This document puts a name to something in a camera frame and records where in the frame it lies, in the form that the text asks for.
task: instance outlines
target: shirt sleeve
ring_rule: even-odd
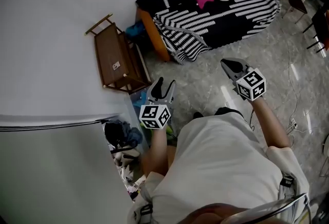
[[[164,176],[156,173],[150,172],[148,177],[144,182],[144,186],[141,188],[140,193],[135,199],[135,203],[132,208],[129,210],[127,223],[135,224],[140,220],[140,209],[152,201],[152,195],[156,187],[164,179]]]
[[[266,151],[267,158],[272,161],[282,172],[293,175],[297,182],[297,194],[309,192],[308,181],[295,157],[293,151],[289,147],[277,148],[270,146]],[[300,201],[297,209],[297,216],[302,214],[304,202]]]

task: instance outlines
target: person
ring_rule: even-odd
[[[287,197],[287,192],[282,196],[286,175],[295,183],[290,195],[308,193],[308,182],[286,130],[262,97],[250,103],[268,145],[266,150],[241,113],[226,107],[215,116],[199,113],[182,128],[170,166],[166,130],[155,130],[151,148],[142,160],[147,179],[128,223],[256,223],[248,221],[257,219],[259,212],[253,216],[254,211],[248,209],[264,208],[268,203],[273,209],[271,203]],[[301,215],[304,203],[300,199],[294,204],[291,221]],[[244,212],[249,213],[244,214],[245,219],[239,216],[233,218],[235,222],[226,221]],[[274,216],[264,223],[287,223],[276,219]]]

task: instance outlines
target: white sticker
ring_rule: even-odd
[[[113,70],[116,70],[117,68],[119,68],[121,65],[119,62],[116,62],[115,64],[112,65]]]

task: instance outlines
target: shoe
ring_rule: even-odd
[[[194,113],[194,115],[193,115],[193,119],[201,118],[201,117],[203,117],[203,115],[201,113],[199,113],[198,111],[196,113]]]

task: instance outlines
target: orange sofa armrest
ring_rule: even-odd
[[[139,14],[145,29],[150,37],[153,47],[160,58],[167,62],[170,60],[169,53],[167,51],[166,45],[164,44],[158,29],[156,28],[151,15],[140,8],[137,8],[137,13]]]

